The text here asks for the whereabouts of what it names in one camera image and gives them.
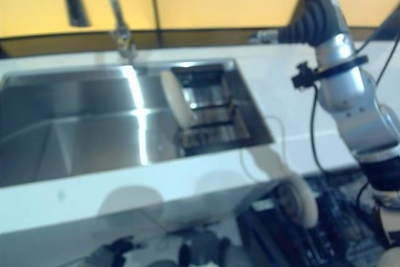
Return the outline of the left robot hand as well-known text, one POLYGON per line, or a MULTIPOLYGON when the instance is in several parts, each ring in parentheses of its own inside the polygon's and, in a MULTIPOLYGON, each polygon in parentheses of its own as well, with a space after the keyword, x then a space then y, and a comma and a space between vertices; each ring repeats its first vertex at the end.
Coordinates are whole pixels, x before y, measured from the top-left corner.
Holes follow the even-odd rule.
POLYGON ((132 240, 132 236, 127 236, 104 244, 85 257, 79 266, 124 266, 126 262, 124 254, 134 248, 132 240))

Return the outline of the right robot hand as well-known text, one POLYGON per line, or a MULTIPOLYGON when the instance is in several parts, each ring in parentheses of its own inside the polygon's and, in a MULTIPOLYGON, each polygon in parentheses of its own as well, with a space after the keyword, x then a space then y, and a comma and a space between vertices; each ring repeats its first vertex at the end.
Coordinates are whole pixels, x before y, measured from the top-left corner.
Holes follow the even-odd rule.
POLYGON ((262 29, 251 34, 252 44, 308 44, 317 47, 338 34, 349 32, 338 0, 304 0, 299 17, 278 29, 262 29))

